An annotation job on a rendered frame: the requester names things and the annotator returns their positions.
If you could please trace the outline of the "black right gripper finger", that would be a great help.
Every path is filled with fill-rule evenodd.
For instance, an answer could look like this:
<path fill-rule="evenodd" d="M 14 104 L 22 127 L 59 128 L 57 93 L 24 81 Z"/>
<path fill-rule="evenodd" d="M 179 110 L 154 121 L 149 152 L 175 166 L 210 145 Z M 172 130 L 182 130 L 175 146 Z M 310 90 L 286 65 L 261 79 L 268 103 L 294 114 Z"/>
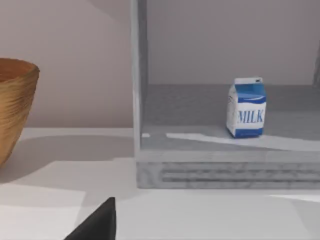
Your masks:
<path fill-rule="evenodd" d="M 63 240 L 116 240 L 116 198 L 109 197 Z"/>

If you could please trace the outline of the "grey open cabinet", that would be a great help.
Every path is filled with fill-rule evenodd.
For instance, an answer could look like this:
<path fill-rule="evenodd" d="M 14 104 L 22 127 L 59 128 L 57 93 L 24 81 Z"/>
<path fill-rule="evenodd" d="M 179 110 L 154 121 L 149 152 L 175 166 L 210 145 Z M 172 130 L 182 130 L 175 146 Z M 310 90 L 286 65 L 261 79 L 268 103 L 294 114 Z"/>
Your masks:
<path fill-rule="evenodd" d="M 320 0 L 130 0 L 142 189 L 320 189 Z M 261 77 L 261 136 L 226 127 Z"/>

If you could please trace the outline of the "brown woven basket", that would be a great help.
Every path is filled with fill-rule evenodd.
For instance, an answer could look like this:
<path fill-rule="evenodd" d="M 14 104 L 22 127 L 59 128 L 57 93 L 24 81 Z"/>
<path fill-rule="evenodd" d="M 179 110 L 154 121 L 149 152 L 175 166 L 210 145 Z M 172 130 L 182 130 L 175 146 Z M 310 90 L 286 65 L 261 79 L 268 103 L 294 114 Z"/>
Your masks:
<path fill-rule="evenodd" d="M 39 76 L 34 63 L 0 57 L 0 166 L 10 158 L 27 122 Z"/>

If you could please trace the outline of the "blue and white milk carton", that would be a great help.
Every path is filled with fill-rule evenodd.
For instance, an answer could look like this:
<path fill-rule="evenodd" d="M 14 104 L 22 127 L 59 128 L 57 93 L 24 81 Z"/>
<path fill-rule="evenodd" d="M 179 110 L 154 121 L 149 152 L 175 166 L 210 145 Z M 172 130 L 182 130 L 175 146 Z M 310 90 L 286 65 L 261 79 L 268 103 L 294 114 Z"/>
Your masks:
<path fill-rule="evenodd" d="M 267 94 L 262 77 L 238 77 L 228 91 L 226 128 L 235 139 L 263 134 Z"/>

